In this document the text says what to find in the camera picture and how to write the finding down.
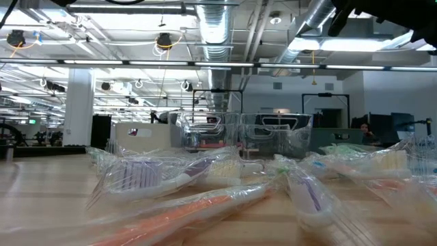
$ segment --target person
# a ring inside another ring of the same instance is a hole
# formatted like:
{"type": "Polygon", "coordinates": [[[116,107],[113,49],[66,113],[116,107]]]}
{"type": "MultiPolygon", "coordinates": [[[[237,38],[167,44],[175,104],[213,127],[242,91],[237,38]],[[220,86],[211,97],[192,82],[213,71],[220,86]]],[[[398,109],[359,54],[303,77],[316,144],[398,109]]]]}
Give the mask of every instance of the person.
{"type": "Polygon", "coordinates": [[[370,131],[370,125],[368,123],[362,123],[360,127],[363,132],[363,144],[369,146],[378,146],[380,145],[380,140],[374,135],[373,132],[370,131]]]}

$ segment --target fluorescent light fixture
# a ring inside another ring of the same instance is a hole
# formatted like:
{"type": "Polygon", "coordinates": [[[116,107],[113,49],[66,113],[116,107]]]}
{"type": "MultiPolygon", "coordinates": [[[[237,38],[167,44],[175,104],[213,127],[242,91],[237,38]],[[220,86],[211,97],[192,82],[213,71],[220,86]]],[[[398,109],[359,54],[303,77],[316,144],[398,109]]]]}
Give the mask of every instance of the fluorescent light fixture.
{"type": "Polygon", "coordinates": [[[10,98],[18,103],[25,103],[25,104],[32,103],[30,100],[27,100],[26,98],[22,98],[20,96],[10,96],[10,98]]]}
{"type": "Polygon", "coordinates": [[[347,66],[347,65],[327,65],[326,69],[343,70],[384,70],[383,66],[347,66]]]}
{"type": "Polygon", "coordinates": [[[59,116],[59,117],[63,116],[63,115],[62,115],[62,114],[60,114],[60,113],[53,113],[53,112],[49,112],[49,114],[51,114],[51,115],[56,115],[56,116],[59,116]]]}
{"type": "Polygon", "coordinates": [[[121,65],[122,61],[111,61],[111,60],[65,60],[67,64],[109,64],[109,65],[121,65]]]}
{"type": "Polygon", "coordinates": [[[325,40],[320,49],[323,51],[375,52],[383,46],[384,42],[378,40],[334,38],[325,40]]]}
{"type": "Polygon", "coordinates": [[[435,51],[436,48],[430,44],[423,45],[422,47],[418,48],[416,51],[435,51]]]}
{"type": "Polygon", "coordinates": [[[252,63],[236,63],[236,62],[195,62],[196,66],[222,66],[222,67],[247,67],[251,68],[254,66],[252,63]]]}
{"type": "Polygon", "coordinates": [[[295,51],[303,51],[303,50],[316,51],[320,49],[320,44],[317,40],[294,38],[294,40],[288,46],[288,49],[295,50],[295,51]]]}
{"type": "Polygon", "coordinates": [[[155,6],[155,5],[141,5],[141,4],[135,4],[135,5],[91,5],[91,4],[70,4],[68,6],[69,8],[117,8],[117,9],[166,9],[166,10],[179,10],[179,7],[173,7],[173,6],[155,6]]]}
{"type": "Polygon", "coordinates": [[[6,117],[6,119],[11,119],[11,120],[27,120],[28,117],[6,117]]]}
{"type": "Polygon", "coordinates": [[[437,68],[428,67],[392,67],[390,71],[403,71],[403,72],[437,72],[437,68]]]}
{"type": "Polygon", "coordinates": [[[54,59],[12,59],[4,58],[0,59],[3,63],[20,63],[20,64],[57,64],[57,60],[54,59]]]}
{"type": "Polygon", "coordinates": [[[1,90],[4,92],[18,93],[16,90],[8,88],[8,87],[2,87],[1,90]]]}
{"type": "Polygon", "coordinates": [[[310,65],[310,64],[261,64],[262,68],[310,68],[316,69],[320,65],[310,65]]]}
{"type": "Polygon", "coordinates": [[[130,65],[148,65],[148,66],[187,66],[185,61],[130,61],[130,65]]]}

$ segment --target desk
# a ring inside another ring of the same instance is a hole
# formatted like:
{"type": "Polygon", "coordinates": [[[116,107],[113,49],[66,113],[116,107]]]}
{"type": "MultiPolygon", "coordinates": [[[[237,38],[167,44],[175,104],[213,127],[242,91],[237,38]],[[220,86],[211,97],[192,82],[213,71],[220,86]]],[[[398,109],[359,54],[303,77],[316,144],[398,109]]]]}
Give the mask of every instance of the desk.
{"type": "MultiPolygon", "coordinates": [[[[0,229],[74,225],[87,221],[85,203],[98,179],[85,155],[15,159],[0,163],[0,229]]],[[[430,234],[416,229],[380,198],[355,184],[330,181],[328,187],[347,207],[365,218],[374,245],[436,245],[430,234]]],[[[183,196],[194,191],[174,196],[183,196]]],[[[319,241],[303,232],[285,192],[278,192],[214,227],[185,239],[200,245],[352,245],[319,241]]]]}

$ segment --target lamp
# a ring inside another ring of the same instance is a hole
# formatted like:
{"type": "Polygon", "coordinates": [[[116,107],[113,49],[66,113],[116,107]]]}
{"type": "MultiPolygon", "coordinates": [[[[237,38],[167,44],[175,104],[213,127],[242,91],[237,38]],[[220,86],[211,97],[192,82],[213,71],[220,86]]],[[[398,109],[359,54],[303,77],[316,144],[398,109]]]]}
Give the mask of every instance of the lamp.
{"type": "Polygon", "coordinates": [[[378,40],[336,38],[325,40],[320,49],[323,51],[374,52],[380,50],[383,46],[384,42],[378,40]]]}

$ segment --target ceiling light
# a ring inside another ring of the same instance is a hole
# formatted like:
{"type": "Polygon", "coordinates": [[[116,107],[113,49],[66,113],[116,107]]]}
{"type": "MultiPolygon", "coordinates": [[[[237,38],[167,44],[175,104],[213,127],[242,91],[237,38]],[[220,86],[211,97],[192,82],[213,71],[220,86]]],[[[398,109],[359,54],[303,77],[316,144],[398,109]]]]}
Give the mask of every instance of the ceiling light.
{"type": "Polygon", "coordinates": [[[403,72],[437,72],[437,68],[427,67],[392,67],[390,70],[403,72]]]}
{"type": "Polygon", "coordinates": [[[343,70],[384,70],[383,66],[344,66],[344,65],[327,65],[326,69],[343,69],[343,70]]]}
{"type": "Polygon", "coordinates": [[[261,64],[262,68],[310,68],[316,69],[320,65],[309,65],[309,64],[261,64]]]}
{"type": "Polygon", "coordinates": [[[62,114],[60,114],[60,113],[53,113],[53,112],[49,112],[49,114],[51,114],[51,115],[56,115],[56,116],[59,116],[59,117],[63,116],[63,115],[62,115],[62,114]]]}
{"type": "Polygon", "coordinates": [[[436,48],[430,44],[423,45],[422,47],[418,48],[416,51],[435,51],[436,48]]]}
{"type": "Polygon", "coordinates": [[[148,65],[148,66],[187,66],[188,62],[184,61],[130,61],[131,65],[148,65]]]}
{"type": "Polygon", "coordinates": [[[253,67],[252,63],[236,63],[236,62],[195,62],[196,66],[218,66],[218,67],[253,67]]]}
{"type": "Polygon", "coordinates": [[[288,49],[297,50],[297,51],[303,51],[303,50],[316,51],[320,49],[320,44],[317,40],[294,38],[293,42],[291,42],[290,45],[288,46],[288,49]]]}
{"type": "Polygon", "coordinates": [[[45,79],[40,80],[41,87],[45,87],[47,85],[47,81],[45,79]]]}
{"type": "Polygon", "coordinates": [[[271,12],[270,13],[270,17],[271,17],[270,23],[273,25],[278,25],[279,23],[281,23],[282,20],[281,20],[280,16],[281,16],[280,11],[271,12]]]}
{"type": "Polygon", "coordinates": [[[139,79],[137,82],[135,82],[135,87],[138,89],[143,87],[143,82],[141,81],[141,79],[139,79]]]}
{"type": "Polygon", "coordinates": [[[10,120],[27,120],[28,117],[5,117],[6,119],[10,120]]]}
{"type": "Polygon", "coordinates": [[[384,42],[378,40],[334,38],[325,40],[320,49],[323,51],[375,52],[383,46],[384,42]]]}
{"type": "Polygon", "coordinates": [[[26,98],[22,98],[20,96],[10,96],[10,98],[18,103],[25,103],[25,104],[32,103],[30,100],[27,100],[26,98]]]}
{"type": "Polygon", "coordinates": [[[23,63],[23,64],[57,64],[57,60],[54,59],[12,59],[5,58],[0,59],[3,63],[23,63]]]}
{"type": "Polygon", "coordinates": [[[121,65],[122,61],[111,60],[65,60],[67,64],[104,64],[104,65],[121,65]]]}

